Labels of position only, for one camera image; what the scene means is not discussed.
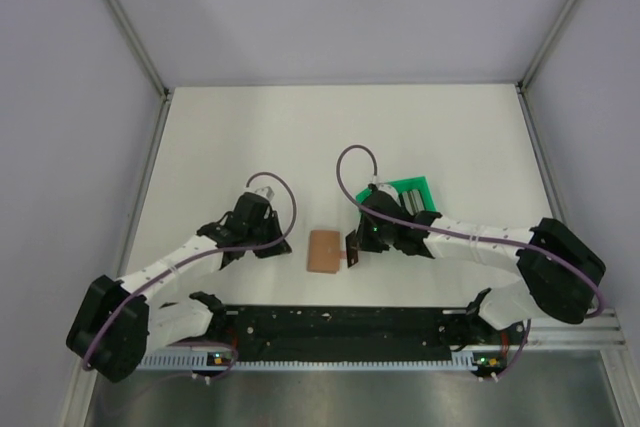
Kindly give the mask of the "green plastic card bin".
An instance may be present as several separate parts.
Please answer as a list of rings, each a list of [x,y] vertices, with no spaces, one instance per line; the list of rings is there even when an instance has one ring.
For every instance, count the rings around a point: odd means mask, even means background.
[[[389,221],[414,221],[423,214],[440,218],[424,176],[379,181],[377,177],[359,194],[356,205],[368,215]]]

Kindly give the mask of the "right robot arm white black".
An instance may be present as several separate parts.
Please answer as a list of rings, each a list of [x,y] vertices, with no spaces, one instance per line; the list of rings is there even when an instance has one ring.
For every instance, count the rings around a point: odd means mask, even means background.
[[[510,229],[456,221],[426,209],[419,191],[372,184],[359,199],[358,250],[395,249],[407,256],[454,259],[500,269],[516,279],[488,287],[468,305],[466,327],[487,343],[503,329],[550,317],[577,325],[598,315],[595,293],[604,262],[561,221],[544,217],[530,228]]]

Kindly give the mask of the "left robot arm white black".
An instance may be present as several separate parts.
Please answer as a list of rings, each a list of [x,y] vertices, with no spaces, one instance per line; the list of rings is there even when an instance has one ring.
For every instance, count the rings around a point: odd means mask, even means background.
[[[226,308],[204,290],[210,275],[251,252],[291,253],[265,190],[243,193],[233,210],[201,226],[182,246],[141,270],[88,287],[66,338],[85,371],[117,383],[143,358],[184,340],[230,342]]]

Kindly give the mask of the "stack of light cards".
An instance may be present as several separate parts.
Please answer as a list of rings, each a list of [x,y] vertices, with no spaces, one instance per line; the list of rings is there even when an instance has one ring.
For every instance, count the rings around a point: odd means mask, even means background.
[[[404,191],[400,194],[404,208],[410,215],[416,215],[423,211],[429,211],[430,207],[425,203],[419,189]]]

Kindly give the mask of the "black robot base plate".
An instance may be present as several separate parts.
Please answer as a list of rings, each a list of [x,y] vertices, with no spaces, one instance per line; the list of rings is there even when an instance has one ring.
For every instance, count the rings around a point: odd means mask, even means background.
[[[516,345],[524,325],[496,330],[463,309],[228,305],[209,334],[242,361],[417,361]]]

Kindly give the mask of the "aluminium frame rail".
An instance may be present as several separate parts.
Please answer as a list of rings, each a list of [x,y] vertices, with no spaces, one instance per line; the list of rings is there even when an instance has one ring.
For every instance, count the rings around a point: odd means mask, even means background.
[[[578,325],[551,318],[532,321],[527,348],[547,351],[609,350],[626,346],[626,338],[616,312],[605,309],[598,317]]]

